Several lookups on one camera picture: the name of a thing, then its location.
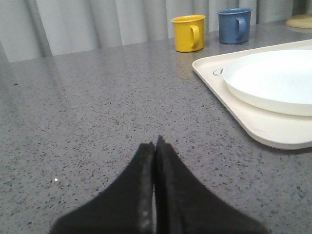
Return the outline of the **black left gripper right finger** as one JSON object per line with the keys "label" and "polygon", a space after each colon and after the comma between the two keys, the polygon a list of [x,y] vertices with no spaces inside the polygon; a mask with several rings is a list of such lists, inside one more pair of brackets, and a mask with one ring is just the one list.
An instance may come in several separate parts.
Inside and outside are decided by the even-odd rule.
{"label": "black left gripper right finger", "polygon": [[159,136],[155,186],[159,234],[266,234],[257,220],[210,192]]}

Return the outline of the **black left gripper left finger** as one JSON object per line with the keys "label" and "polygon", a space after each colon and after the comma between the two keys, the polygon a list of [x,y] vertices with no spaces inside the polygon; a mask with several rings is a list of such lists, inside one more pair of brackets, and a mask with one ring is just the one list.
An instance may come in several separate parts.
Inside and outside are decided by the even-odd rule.
{"label": "black left gripper left finger", "polygon": [[154,144],[140,144],[120,176],[97,197],[56,221],[52,234],[151,234]]}

